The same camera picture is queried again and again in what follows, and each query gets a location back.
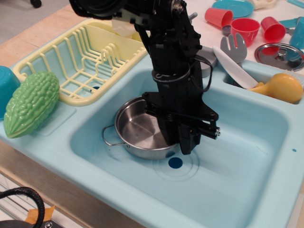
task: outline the pot handle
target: pot handle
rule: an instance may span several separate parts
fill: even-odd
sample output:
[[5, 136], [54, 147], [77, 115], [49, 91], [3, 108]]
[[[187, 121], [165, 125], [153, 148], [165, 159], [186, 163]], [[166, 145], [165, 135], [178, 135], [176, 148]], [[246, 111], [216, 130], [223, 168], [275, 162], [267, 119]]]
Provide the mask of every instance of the pot handle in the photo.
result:
[[109, 143], [106, 139], [105, 139], [105, 130], [107, 129], [107, 128], [110, 128], [110, 127], [113, 127], [114, 126], [114, 124], [112, 124], [112, 125], [110, 125], [110, 126], [107, 126], [107, 127], [105, 127], [104, 129], [103, 129], [103, 132], [102, 132], [102, 138], [103, 138], [103, 140], [104, 140], [104, 142], [107, 144], [107, 145], [109, 145], [109, 146], [120, 146], [120, 145], [127, 145], [127, 146], [129, 146], [127, 143], [124, 143], [124, 142], [121, 142], [121, 143], [116, 143], [116, 144], [111, 144], [111, 143]]

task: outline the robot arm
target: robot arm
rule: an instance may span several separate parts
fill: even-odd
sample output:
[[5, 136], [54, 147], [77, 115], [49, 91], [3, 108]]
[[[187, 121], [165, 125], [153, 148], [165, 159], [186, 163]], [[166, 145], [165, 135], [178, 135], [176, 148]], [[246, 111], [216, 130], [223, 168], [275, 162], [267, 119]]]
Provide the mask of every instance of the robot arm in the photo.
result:
[[134, 24], [151, 57], [158, 92], [146, 92], [146, 111], [156, 116], [168, 144], [180, 143], [183, 154], [216, 138], [218, 114], [205, 105], [200, 61], [200, 34], [190, 23], [183, 0], [70, 0], [76, 14]]

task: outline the countertop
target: countertop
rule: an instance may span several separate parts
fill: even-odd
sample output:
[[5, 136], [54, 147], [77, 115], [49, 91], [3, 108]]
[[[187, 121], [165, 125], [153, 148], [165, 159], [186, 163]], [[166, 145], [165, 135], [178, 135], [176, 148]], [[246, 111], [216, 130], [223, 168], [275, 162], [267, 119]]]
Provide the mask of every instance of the countertop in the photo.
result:
[[[213, 0], [205, 0], [202, 8], [195, 10], [191, 7], [193, 2], [188, 0], [188, 13], [198, 12], [199, 16], [193, 20], [193, 26], [201, 26], [206, 31], [202, 34], [201, 44], [207, 47], [220, 44], [222, 33], [218, 28], [208, 24], [204, 20], [204, 12], [212, 5]], [[250, 16], [259, 22], [267, 16], [273, 16], [277, 20], [293, 19], [304, 16], [304, 9], [278, 0], [270, 9], [255, 10]], [[50, 17], [42, 20], [31, 28], [20, 33], [16, 37], [0, 46], [0, 65], [11, 66], [38, 47], [60, 35], [70, 27], [83, 21], [70, 6], [66, 6]], [[286, 34], [283, 43], [288, 43], [290, 36]], [[259, 32], [254, 44], [248, 48], [247, 59], [255, 61], [255, 49], [264, 44], [262, 33]], [[120, 212], [110, 208], [103, 202], [93, 198], [73, 183], [54, 175], [52, 172], [32, 161], [22, 153], [0, 141], [0, 172], [10, 177], [15, 182], [33, 187], [50, 204], [77, 220], [84, 227], [142, 227]], [[304, 207], [302, 206], [297, 228], [304, 228]]]

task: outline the black hose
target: black hose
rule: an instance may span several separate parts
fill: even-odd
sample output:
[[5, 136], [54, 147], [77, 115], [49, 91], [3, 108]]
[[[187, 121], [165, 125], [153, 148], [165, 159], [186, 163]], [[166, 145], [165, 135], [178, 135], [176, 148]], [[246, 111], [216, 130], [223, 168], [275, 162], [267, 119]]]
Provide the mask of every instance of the black hose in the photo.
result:
[[44, 210], [43, 200], [39, 196], [39, 194], [31, 188], [19, 187], [19, 188], [0, 192], [0, 199], [8, 197], [8, 196], [12, 196], [12, 195], [25, 195], [25, 196], [31, 198], [36, 203], [37, 208], [38, 208], [38, 218], [37, 218], [37, 221], [36, 221], [35, 225], [33, 226], [33, 228], [40, 228], [43, 223], [45, 210]]

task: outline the floor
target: floor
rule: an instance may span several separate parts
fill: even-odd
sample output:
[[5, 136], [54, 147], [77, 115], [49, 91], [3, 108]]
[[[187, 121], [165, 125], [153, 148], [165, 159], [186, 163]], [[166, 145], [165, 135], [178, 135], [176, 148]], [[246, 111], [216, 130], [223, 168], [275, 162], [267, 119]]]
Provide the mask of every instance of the floor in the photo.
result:
[[0, 45], [69, 4], [68, 0], [41, 1], [36, 9], [30, 0], [0, 0]]
[[[0, 191], [6, 191], [7, 189], [18, 188], [19, 186], [12, 182], [10, 179], [4, 177], [0, 174]], [[22, 195], [15, 195], [6, 197], [0, 200], [0, 227], [6, 228], [2, 221], [5, 220], [20, 220], [24, 221], [30, 209], [37, 208], [35, 202]], [[45, 203], [45, 208], [50, 208], [48, 204]], [[72, 221], [70, 218], [66, 217], [56, 209], [52, 214], [52, 221], [56, 222], [63, 228], [82, 228], [79, 224]]]

